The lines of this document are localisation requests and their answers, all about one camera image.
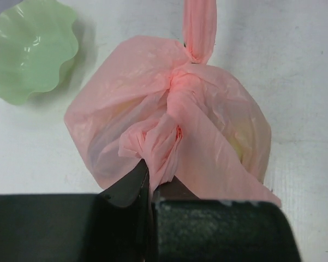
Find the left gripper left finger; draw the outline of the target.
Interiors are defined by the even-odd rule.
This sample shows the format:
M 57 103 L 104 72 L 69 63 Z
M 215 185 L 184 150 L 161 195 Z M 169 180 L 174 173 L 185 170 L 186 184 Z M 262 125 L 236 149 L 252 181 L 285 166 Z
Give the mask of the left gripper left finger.
M 143 261 L 144 160 L 99 194 L 0 195 L 0 261 Z

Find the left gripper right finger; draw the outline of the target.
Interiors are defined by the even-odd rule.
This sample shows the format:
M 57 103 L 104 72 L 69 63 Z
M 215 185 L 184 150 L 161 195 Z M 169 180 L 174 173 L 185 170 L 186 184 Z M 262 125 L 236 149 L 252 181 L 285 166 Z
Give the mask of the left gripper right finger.
M 273 203 L 199 199 L 174 178 L 154 191 L 152 212 L 152 261 L 300 261 Z

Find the pink plastic bag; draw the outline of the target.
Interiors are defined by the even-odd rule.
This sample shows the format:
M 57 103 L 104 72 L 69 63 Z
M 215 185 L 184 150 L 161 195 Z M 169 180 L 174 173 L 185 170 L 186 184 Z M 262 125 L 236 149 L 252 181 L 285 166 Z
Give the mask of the pink plastic bag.
M 179 179 L 202 199 L 281 200 L 264 185 L 271 128 L 242 84 L 208 65 L 215 1 L 185 1 L 184 41 L 138 35 L 109 55 L 64 121 L 107 189 L 144 160 L 150 190 Z

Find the green leaf-shaped plate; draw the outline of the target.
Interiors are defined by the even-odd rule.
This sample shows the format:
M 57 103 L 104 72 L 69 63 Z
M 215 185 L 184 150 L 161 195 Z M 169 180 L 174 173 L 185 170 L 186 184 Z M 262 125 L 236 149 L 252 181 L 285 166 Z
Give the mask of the green leaf-shaped plate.
M 0 14 L 0 98 L 24 104 L 56 88 L 74 63 L 77 13 L 59 1 L 22 1 Z

